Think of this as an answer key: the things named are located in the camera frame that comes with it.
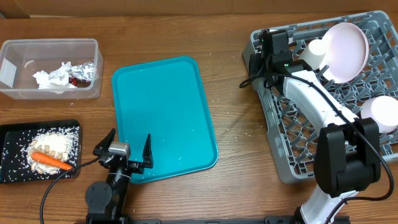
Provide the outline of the red snack wrapper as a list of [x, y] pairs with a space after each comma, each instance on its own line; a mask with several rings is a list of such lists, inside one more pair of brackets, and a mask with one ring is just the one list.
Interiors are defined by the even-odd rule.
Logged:
[[78, 87], [88, 87], [93, 79], [94, 63], [85, 62], [81, 65], [72, 66], [68, 71], [69, 83]]

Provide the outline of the white napkin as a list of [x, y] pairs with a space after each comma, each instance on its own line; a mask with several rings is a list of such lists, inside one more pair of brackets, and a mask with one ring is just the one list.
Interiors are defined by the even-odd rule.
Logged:
[[74, 88], [69, 82], [69, 70], [72, 68], [71, 62], [62, 62], [62, 66], [49, 73], [50, 88]]

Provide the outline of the large pink plate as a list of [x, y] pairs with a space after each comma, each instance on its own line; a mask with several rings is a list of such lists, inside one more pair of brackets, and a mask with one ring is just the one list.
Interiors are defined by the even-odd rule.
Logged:
[[364, 32], [348, 22], [330, 28], [322, 37], [326, 54], [320, 65], [327, 66], [323, 77], [335, 83], [356, 78], [368, 61], [369, 43]]

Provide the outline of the pink bowl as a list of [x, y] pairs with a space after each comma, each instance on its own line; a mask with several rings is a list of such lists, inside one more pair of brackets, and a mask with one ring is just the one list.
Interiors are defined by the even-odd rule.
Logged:
[[362, 118], [372, 118], [380, 133], [390, 133], [397, 127], [397, 100], [391, 96], [378, 96], [365, 101]]

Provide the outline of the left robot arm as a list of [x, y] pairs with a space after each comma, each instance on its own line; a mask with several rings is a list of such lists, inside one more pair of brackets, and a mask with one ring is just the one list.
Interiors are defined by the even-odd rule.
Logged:
[[130, 215], [123, 212], [127, 191], [133, 174], [143, 174], [153, 168], [151, 135], [146, 138], [142, 161], [130, 161], [130, 146], [114, 140], [112, 129], [94, 148], [93, 154], [99, 164], [108, 170], [105, 181], [91, 184], [85, 193], [88, 206], [86, 223], [134, 223]]

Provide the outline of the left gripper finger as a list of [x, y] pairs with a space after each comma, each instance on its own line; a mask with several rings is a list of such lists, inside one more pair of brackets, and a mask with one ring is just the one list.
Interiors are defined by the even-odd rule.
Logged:
[[152, 149], [151, 149], [151, 135], [147, 135], [146, 143], [144, 146], [144, 150], [142, 153], [142, 167], [145, 169], [152, 169], [153, 168], [153, 157], [152, 157]]
[[114, 141], [116, 130], [113, 128], [108, 135], [102, 139], [93, 149], [93, 155], [100, 157], [102, 153], [108, 151], [111, 143]]

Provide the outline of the torn white tissue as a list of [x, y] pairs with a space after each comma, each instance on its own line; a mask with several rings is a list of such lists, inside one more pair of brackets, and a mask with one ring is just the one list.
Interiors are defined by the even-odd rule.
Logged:
[[68, 75], [50, 78], [50, 74], [42, 70], [33, 74], [33, 77], [39, 86], [38, 89], [50, 89], [52, 93], [62, 94], [65, 92], [65, 89], [76, 88], [75, 85], [69, 82]]

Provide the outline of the orange carrot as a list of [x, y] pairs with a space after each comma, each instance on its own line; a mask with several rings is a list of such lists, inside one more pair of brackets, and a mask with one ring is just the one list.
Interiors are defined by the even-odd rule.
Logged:
[[44, 154], [43, 152], [33, 152], [31, 154], [31, 158], [39, 163], [46, 164], [48, 166], [53, 166], [57, 167], [59, 169], [63, 170], [71, 170], [73, 167], [65, 162], [62, 162], [56, 158], [50, 157], [47, 154]]

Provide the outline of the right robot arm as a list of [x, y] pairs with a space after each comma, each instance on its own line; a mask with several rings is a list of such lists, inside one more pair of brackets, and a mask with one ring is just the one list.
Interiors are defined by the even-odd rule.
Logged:
[[264, 78], [264, 87], [276, 88], [292, 101], [318, 133], [313, 172], [316, 186], [299, 206], [293, 223], [336, 223], [335, 215], [360, 191], [380, 179], [378, 125], [359, 119], [339, 104], [321, 85], [315, 71], [326, 57], [322, 40], [313, 40], [293, 59], [285, 30], [264, 30], [261, 51], [250, 57], [251, 81]]

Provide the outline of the white paper cup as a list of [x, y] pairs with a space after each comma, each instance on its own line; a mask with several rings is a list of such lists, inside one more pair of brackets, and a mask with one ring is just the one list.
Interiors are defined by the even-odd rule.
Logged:
[[300, 54], [299, 59], [304, 60], [313, 70], [319, 69], [326, 55], [326, 44], [320, 40], [312, 40]]

